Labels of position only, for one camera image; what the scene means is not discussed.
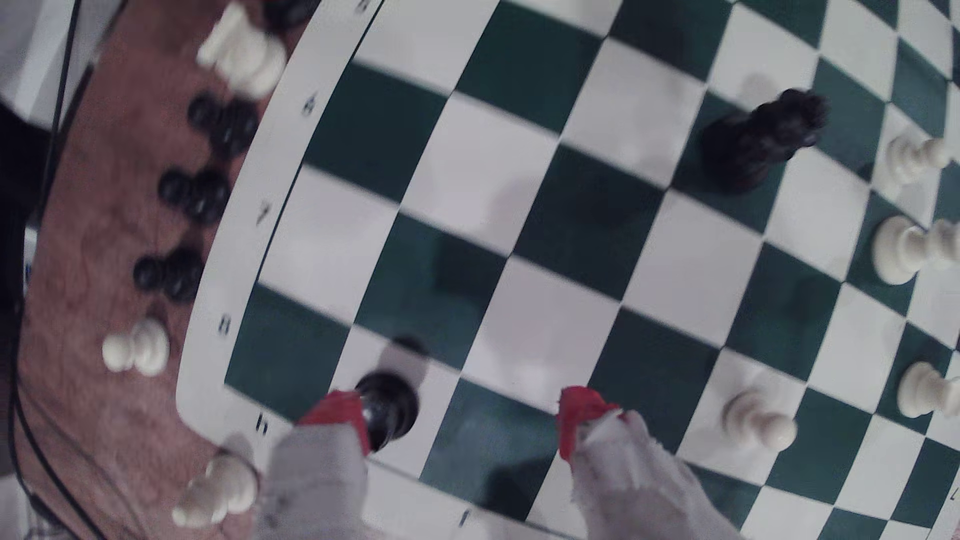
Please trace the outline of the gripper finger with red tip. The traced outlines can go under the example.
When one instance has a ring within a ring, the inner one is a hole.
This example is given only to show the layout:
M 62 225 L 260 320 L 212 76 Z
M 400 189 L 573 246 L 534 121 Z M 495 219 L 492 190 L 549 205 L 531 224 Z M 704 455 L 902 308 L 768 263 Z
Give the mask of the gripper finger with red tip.
M 742 539 L 642 414 L 585 386 L 558 397 L 558 453 L 588 539 Z
M 357 391 L 332 391 L 274 447 L 256 539 L 365 539 L 371 453 Z

